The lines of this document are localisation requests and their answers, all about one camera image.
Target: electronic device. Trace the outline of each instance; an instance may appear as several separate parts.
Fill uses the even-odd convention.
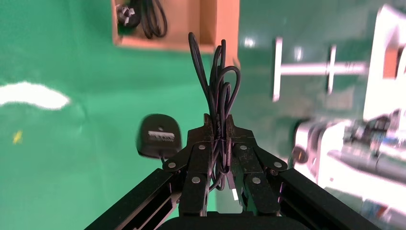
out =
[[[182,149],[179,125],[164,114],[148,115],[141,122],[137,137],[137,150],[141,156],[168,159]]]

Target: coiled cable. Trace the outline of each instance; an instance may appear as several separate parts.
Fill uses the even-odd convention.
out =
[[[240,88],[241,73],[235,66],[225,66],[226,41],[222,40],[221,45],[217,47],[214,53],[213,65],[210,71],[208,84],[196,37],[190,32],[188,39],[193,64],[206,97],[213,124],[213,161],[211,162],[211,170],[209,172],[213,184],[210,186],[209,191],[212,191],[215,188],[221,191],[226,184],[225,176],[231,170],[231,149],[226,145],[226,119],[230,114],[231,107],[233,106]],[[232,93],[231,84],[229,82],[224,82],[225,74],[230,71],[233,71],[237,78]]]

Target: screw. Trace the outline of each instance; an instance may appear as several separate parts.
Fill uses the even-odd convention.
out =
[[[277,168],[282,167],[282,164],[281,164],[281,163],[279,163],[279,162],[275,162],[273,165],[275,165],[275,167],[277,167]]]
[[[271,169],[271,175],[276,176],[276,175],[278,175],[278,173],[275,170]]]
[[[168,167],[170,167],[170,168],[175,168],[175,167],[176,167],[176,164],[173,163],[173,162],[171,162],[171,163],[168,164]]]
[[[195,183],[195,184],[198,184],[200,182],[200,178],[195,176],[195,177],[192,178],[192,182]]]
[[[252,182],[259,184],[259,183],[261,183],[261,179],[258,177],[254,177],[254,178],[252,178]]]

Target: black cable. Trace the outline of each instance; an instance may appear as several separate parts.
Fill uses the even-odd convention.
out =
[[[164,37],[168,32],[168,20],[159,0],[131,0],[128,5],[120,5],[116,10],[119,23],[129,28],[136,28],[141,24],[148,39],[152,39],[154,35]]]
[[[223,190],[226,184],[225,175],[230,172],[231,167],[231,150],[226,145],[226,119],[230,114],[231,107],[233,106],[240,88],[241,73],[235,66],[225,66],[226,41],[222,40],[221,45],[217,47],[214,53],[213,65],[210,71],[208,84],[199,46],[197,45],[196,37],[192,32],[189,33],[189,47],[199,82],[209,106],[209,113],[213,123],[213,161],[211,162],[210,168],[210,178],[212,179],[213,184],[210,186],[210,191],[215,188]],[[225,74],[230,71],[234,71],[237,78],[232,93],[231,84],[229,82],[224,82]]]
[[[159,0],[141,1],[141,26],[144,30],[145,36],[148,39],[151,39],[152,35],[155,35],[156,37],[164,37],[168,32],[168,21],[161,3]],[[161,14],[161,19],[163,22],[162,30],[159,26],[159,18],[155,13],[154,2]]]

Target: cardboard box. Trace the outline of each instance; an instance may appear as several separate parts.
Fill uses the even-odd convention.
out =
[[[239,66],[237,58],[239,0],[160,0],[168,20],[164,38],[147,39],[139,25],[131,34],[118,31],[116,5],[126,0],[111,0],[113,42],[118,46],[189,52],[188,33],[193,32],[200,52],[214,53],[226,40],[226,65]]]

